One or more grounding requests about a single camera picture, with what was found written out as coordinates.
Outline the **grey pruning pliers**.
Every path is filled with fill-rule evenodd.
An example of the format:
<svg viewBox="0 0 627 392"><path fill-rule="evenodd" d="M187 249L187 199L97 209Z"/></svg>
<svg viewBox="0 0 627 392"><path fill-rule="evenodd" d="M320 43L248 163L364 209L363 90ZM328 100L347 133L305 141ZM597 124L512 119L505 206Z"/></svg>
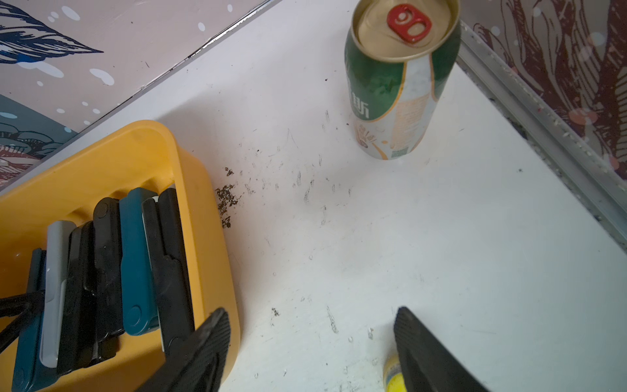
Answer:
<svg viewBox="0 0 627 392"><path fill-rule="evenodd" d="M39 350L39 359L47 368L55 368L58 363L70 235L76 228L75 223L67 220L47 227L45 304Z"/></svg>

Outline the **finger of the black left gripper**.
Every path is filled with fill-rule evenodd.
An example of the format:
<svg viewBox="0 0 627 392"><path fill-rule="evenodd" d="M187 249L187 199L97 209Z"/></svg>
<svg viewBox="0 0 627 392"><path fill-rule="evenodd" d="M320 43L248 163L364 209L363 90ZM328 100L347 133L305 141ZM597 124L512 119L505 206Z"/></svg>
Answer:
<svg viewBox="0 0 627 392"><path fill-rule="evenodd" d="M14 320L1 331L1 352L5 351L21 332L43 312L45 292L35 291L3 298L1 300L1 318Z"/></svg>

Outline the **black pruning pliers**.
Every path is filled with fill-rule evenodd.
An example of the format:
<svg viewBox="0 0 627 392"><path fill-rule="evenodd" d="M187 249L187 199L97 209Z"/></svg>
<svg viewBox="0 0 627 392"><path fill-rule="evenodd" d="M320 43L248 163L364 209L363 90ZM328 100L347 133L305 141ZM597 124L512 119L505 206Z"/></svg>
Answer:
<svg viewBox="0 0 627 392"><path fill-rule="evenodd" d="M74 229L65 288L57 374L87 367L96 340L96 271L91 221Z"/></svg>
<svg viewBox="0 0 627 392"><path fill-rule="evenodd" d="M122 240L119 201L104 198L93 212L96 267L96 344L92 364L112 359L124 333L122 312Z"/></svg>
<svg viewBox="0 0 627 392"><path fill-rule="evenodd" d="M170 357L195 329L176 189L165 189L141 207L163 352Z"/></svg>

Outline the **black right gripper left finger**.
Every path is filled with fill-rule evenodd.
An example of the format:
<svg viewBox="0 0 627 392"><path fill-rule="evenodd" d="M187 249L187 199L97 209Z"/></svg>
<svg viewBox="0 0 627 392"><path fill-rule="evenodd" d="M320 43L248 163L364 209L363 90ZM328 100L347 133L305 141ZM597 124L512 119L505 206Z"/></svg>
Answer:
<svg viewBox="0 0 627 392"><path fill-rule="evenodd" d="M230 337L228 312L219 308L138 390L219 390L230 348Z"/></svg>

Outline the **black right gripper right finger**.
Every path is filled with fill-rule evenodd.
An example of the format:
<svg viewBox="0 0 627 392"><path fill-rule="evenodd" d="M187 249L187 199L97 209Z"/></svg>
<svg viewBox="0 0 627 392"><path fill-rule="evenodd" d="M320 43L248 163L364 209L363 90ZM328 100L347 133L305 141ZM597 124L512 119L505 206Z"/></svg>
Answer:
<svg viewBox="0 0 627 392"><path fill-rule="evenodd" d="M394 338L407 391L488 391L405 306Z"/></svg>

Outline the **dark teal angled pruning pliers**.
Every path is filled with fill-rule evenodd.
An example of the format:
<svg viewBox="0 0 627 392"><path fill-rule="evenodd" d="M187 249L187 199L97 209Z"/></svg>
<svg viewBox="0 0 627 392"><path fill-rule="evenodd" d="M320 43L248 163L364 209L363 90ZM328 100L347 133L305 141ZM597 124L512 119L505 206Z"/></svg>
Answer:
<svg viewBox="0 0 627 392"><path fill-rule="evenodd" d="M31 256L27 292L45 289L46 251L37 248ZM12 391L38 391L53 385L58 380L54 367L41 363L39 351L41 344L42 313L21 331L16 352L13 372Z"/></svg>

